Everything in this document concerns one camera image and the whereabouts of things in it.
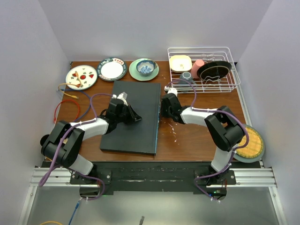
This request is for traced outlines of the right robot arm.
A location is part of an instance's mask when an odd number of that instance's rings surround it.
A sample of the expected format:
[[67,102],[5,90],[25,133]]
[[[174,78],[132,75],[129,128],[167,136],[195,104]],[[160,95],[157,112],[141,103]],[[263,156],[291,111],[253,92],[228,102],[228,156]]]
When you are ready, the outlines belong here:
[[177,96],[173,93],[162,97],[161,110],[162,117],[171,118],[180,124],[195,124],[208,129],[217,148],[208,172],[196,177],[195,184],[202,179],[209,179],[214,184],[220,184],[231,166],[235,151],[239,148],[238,143],[243,137],[246,137],[246,142],[249,141],[248,132],[243,124],[227,106],[218,109],[181,106]]

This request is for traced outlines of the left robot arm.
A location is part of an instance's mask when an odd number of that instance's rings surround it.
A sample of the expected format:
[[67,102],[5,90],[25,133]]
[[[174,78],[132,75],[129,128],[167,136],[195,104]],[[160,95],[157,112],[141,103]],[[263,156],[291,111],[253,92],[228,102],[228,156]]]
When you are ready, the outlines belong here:
[[39,186],[43,186],[51,172],[63,166],[76,171],[81,179],[92,184],[97,179],[94,165],[79,154],[82,142],[97,135],[106,135],[112,132],[119,123],[132,124],[140,121],[138,115],[130,104],[122,100],[112,100],[108,109],[101,112],[92,120],[78,123],[58,122],[49,135],[44,135],[40,140],[41,153],[52,160],[49,171],[42,177]]

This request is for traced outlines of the black network switch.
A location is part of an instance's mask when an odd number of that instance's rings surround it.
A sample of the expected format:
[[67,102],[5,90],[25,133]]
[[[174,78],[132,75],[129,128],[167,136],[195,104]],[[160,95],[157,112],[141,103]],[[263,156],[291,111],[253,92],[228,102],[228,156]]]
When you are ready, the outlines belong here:
[[127,105],[113,101],[106,116],[120,123],[103,135],[102,151],[119,151],[155,155],[157,149],[161,84],[115,81],[112,94],[127,94]]

